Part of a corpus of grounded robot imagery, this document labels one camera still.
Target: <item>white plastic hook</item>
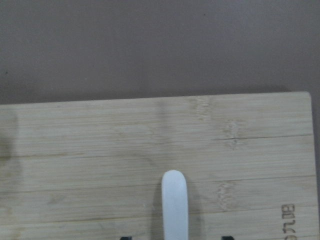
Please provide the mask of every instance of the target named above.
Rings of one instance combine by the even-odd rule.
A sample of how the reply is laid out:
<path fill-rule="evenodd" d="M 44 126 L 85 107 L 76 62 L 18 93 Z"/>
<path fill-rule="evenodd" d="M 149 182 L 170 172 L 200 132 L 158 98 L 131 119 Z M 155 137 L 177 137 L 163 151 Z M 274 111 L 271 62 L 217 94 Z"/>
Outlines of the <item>white plastic hook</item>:
<path fill-rule="evenodd" d="M 167 171 L 162 178 L 164 240 L 188 240 L 188 194 L 184 175 Z"/>

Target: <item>bamboo cutting board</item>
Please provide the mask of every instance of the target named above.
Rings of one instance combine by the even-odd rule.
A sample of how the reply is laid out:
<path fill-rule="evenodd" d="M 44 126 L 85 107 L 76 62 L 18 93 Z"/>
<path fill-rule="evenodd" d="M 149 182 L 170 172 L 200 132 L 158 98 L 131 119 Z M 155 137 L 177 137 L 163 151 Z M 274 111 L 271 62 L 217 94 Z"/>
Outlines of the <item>bamboo cutting board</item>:
<path fill-rule="evenodd" d="M 0 106 L 1 240 L 162 240 L 184 173 L 190 240 L 318 240 L 306 92 Z"/>

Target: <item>wooden cutting board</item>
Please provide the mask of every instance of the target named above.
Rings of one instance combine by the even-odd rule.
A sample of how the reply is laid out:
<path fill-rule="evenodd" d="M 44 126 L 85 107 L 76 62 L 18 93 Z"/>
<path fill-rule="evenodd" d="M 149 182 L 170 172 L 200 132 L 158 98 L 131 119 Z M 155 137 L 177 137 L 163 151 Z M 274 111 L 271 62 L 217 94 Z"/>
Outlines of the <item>wooden cutting board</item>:
<path fill-rule="evenodd" d="M 318 240 L 306 92 L 0 106 L 1 240 L 162 240 L 184 173 L 191 240 Z"/>

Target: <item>gray wall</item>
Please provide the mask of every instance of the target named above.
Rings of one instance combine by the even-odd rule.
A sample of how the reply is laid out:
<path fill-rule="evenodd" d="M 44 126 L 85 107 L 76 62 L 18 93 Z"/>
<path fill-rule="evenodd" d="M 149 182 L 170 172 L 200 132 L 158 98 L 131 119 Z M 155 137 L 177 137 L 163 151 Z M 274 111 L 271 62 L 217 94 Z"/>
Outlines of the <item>gray wall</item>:
<path fill-rule="evenodd" d="M 318 0 L 0 1 L 0 104 L 309 91 L 319 136 L 319 82 Z"/>

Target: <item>brown surface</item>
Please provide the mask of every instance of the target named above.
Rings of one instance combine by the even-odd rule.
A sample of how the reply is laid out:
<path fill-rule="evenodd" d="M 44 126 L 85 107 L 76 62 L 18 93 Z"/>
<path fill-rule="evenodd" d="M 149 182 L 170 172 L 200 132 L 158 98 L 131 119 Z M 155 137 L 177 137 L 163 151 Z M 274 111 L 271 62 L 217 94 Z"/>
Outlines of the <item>brown surface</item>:
<path fill-rule="evenodd" d="M 1 240 L 163 240 L 161 177 L 171 169 L 187 180 L 190 240 L 319 239 L 307 92 L 0 113 Z"/>
<path fill-rule="evenodd" d="M 317 0 L 2 0 L 0 103 L 308 91 L 317 138 L 319 13 Z"/>

